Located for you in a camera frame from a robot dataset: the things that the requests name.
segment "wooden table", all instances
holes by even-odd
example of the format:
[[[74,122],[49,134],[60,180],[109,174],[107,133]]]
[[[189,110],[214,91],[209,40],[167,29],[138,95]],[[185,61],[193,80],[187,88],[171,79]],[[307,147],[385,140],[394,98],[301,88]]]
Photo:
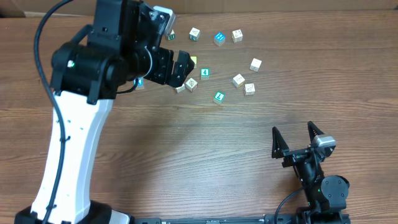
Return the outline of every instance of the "wooden table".
[[[39,189],[52,108],[34,66],[39,20],[0,19],[0,217],[12,223]],[[92,18],[53,18],[41,56],[50,58]],[[312,120],[337,140],[326,175],[351,182],[353,223],[398,222],[397,11],[275,12],[179,16],[176,40],[162,46],[198,56],[193,92],[145,81],[119,96],[103,129],[91,198],[137,217],[239,217],[274,213],[300,184],[271,159],[271,128],[291,148],[309,143]],[[192,27],[198,42],[188,39]],[[234,44],[231,31],[242,29]],[[213,37],[224,32],[226,43]],[[262,60],[260,71],[249,70]],[[211,78],[201,81],[201,67]],[[255,83],[243,96],[238,73]],[[222,106],[212,102],[226,93]],[[282,213],[306,204],[303,195]]]

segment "wooden tabletop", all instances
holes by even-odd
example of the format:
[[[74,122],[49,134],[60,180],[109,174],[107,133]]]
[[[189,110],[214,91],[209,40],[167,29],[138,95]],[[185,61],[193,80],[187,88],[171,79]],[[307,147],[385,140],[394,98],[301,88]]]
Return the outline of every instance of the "wooden tabletop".
[[[52,107],[34,66],[39,20],[0,19],[0,223],[31,205],[42,181]],[[50,58],[91,17],[53,18],[41,56]],[[275,12],[179,16],[162,46],[198,57],[191,93],[145,81],[117,97],[103,129],[91,199],[136,217],[239,217],[274,213],[300,187],[271,159],[273,126],[291,148],[309,143],[307,122],[337,147],[322,163],[351,187],[353,223],[398,222],[398,12]],[[192,27],[198,42],[188,39]],[[241,29],[243,42],[231,32]],[[216,33],[226,43],[213,43]],[[250,71],[253,58],[262,60]],[[211,69],[200,80],[200,68]],[[244,96],[232,78],[254,83]],[[217,91],[226,94],[221,106]],[[305,206],[303,194],[281,213]]]

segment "cube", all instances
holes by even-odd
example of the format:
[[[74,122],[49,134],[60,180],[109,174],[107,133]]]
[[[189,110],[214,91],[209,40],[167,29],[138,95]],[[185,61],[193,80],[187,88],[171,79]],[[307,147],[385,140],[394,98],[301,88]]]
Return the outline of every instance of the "cube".
[[[176,91],[177,93],[180,93],[181,91],[185,90],[185,85],[182,85],[182,86],[177,87],[177,88],[174,88],[174,89],[175,89],[175,91]]]
[[[245,96],[251,96],[251,95],[254,95],[254,92],[255,92],[256,90],[254,89],[254,84],[253,83],[251,83],[251,84],[245,84],[245,86],[244,86],[244,95]]]
[[[144,78],[138,78],[138,85],[136,90],[143,90],[144,89]]]
[[[241,30],[232,31],[232,40],[234,43],[240,42],[243,40],[243,34]]]
[[[215,102],[216,104],[221,105],[223,103],[224,98],[225,98],[225,94],[220,92],[220,91],[218,91],[216,93],[216,95],[214,96],[214,98],[213,98],[213,102]]]
[[[185,83],[185,87],[187,89],[189,89],[189,91],[193,92],[197,87],[198,87],[198,83],[193,79],[190,78],[186,83]]]
[[[253,61],[251,62],[250,70],[258,72],[260,69],[260,65],[261,65],[261,61],[254,58]]]
[[[193,62],[195,62],[194,68],[196,68],[196,67],[197,67],[197,62],[198,62],[198,57],[196,57],[196,56],[191,56],[191,59],[193,60]]]
[[[244,83],[244,78],[242,77],[241,74],[236,75],[233,79],[232,79],[232,83],[234,83],[234,85],[236,86],[236,88],[239,88],[243,85]]]
[[[201,80],[209,80],[210,79],[210,69],[209,68],[202,68],[200,70],[200,79]]]
[[[218,33],[214,36],[214,43],[221,47],[225,43],[225,35],[222,33]]]
[[[200,36],[200,30],[193,27],[191,32],[189,32],[189,39],[193,41],[198,41],[199,36]]]
[[[175,34],[174,34],[174,30],[172,30],[170,35],[167,36],[167,40],[174,40],[174,39],[175,39]]]

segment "small dice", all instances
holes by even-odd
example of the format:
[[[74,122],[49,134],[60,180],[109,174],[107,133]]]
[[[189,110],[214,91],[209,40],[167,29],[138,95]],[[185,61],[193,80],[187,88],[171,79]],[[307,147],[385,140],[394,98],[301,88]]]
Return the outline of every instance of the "small dice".
[[[215,102],[216,104],[220,105],[220,104],[223,103],[224,98],[225,98],[225,94],[220,92],[220,91],[218,91],[216,93],[216,95],[214,96],[214,98],[213,98],[213,102]]]
[[[175,89],[175,91],[176,91],[177,93],[180,93],[181,91],[185,90],[185,85],[182,85],[182,86],[177,87],[177,88],[174,88],[174,89]]]
[[[167,40],[174,40],[175,39],[175,34],[174,30],[172,30],[171,34],[167,36]]]
[[[191,32],[189,32],[189,39],[193,41],[198,41],[200,36],[200,30],[196,28],[192,28]]]
[[[232,31],[232,40],[234,43],[240,42],[243,40],[243,34],[241,30]]]
[[[198,87],[198,83],[193,79],[190,78],[186,83],[185,83],[185,87],[187,89],[189,89],[189,91],[193,92],[197,87]]]
[[[144,89],[144,78],[138,78],[138,85],[136,90],[143,90]]]
[[[225,43],[225,35],[219,32],[214,36],[214,43],[221,47]]]
[[[245,96],[251,96],[251,95],[254,95],[254,92],[255,92],[256,90],[254,89],[254,84],[253,83],[251,83],[251,84],[245,84],[245,86],[244,86],[244,95]]]
[[[258,72],[260,69],[260,65],[261,65],[261,61],[254,58],[253,61],[251,62],[250,70]]]
[[[233,79],[232,79],[232,83],[234,83],[234,85],[236,86],[236,88],[239,88],[243,85],[244,83],[244,78],[242,77],[241,74],[236,75]]]
[[[200,70],[200,79],[201,80],[209,80],[210,79],[210,69],[209,68],[202,68]]]
[[[193,60],[193,62],[195,63],[194,68],[196,68],[196,67],[197,67],[197,62],[198,62],[198,57],[196,57],[196,56],[191,56],[191,60]]]

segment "wooden block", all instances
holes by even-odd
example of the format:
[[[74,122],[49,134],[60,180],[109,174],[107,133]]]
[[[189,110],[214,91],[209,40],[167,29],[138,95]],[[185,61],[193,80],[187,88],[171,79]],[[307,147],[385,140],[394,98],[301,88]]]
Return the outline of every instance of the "wooden block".
[[[197,87],[198,87],[198,83],[193,79],[190,78],[186,83],[185,83],[185,87],[187,89],[189,89],[189,91],[193,92]]]
[[[138,78],[138,85],[136,87],[136,90],[143,90],[144,89],[144,78]]]
[[[202,68],[200,70],[200,79],[209,80],[210,79],[210,68]]]
[[[182,86],[177,87],[177,88],[174,88],[174,89],[175,89],[175,91],[176,91],[177,93],[180,93],[181,91],[185,90],[185,85],[182,85]]]
[[[261,61],[254,58],[253,61],[251,62],[250,70],[258,72],[260,69],[260,65],[261,65]]]
[[[196,57],[196,56],[191,56],[191,59],[193,60],[193,62],[195,62],[194,68],[196,68],[196,67],[197,67],[197,62],[198,62],[198,57]]]
[[[236,75],[233,79],[232,79],[232,83],[234,83],[234,85],[236,86],[236,88],[239,88],[243,85],[244,83],[244,78],[242,77],[241,74]]]
[[[243,33],[241,30],[232,31],[232,40],[234,43],[240,42],[243,40]]]
[[[225,43],[225,35],[223,33],[218,33],[214,36],[214,43],[221,47]]]
[[[172,30],[171,34],[167,36],[167,40],[174,40],[175,39],[175,34],[174,30]]]
[[[255,92],[256,90],[254,89],[254,84],[253,83],[251,83],[251,84],[245,84],[245,86],[244,86],[244,95],[245,96],[251,96],[251,95],[254,95],[254,92]]]
[[[216,104],[221,105],[223,103],[224,98],[225,98],[225,94],[220,92],[220,91],[218,91],[216,93],[216,95],[214,96],[214,98],[213,98],[213,102],[215,102]]]
[[[198,41],[200,36],[200,30],[196,28],[192,28],[191,32],[189,32],[189,39],[193,41]]]

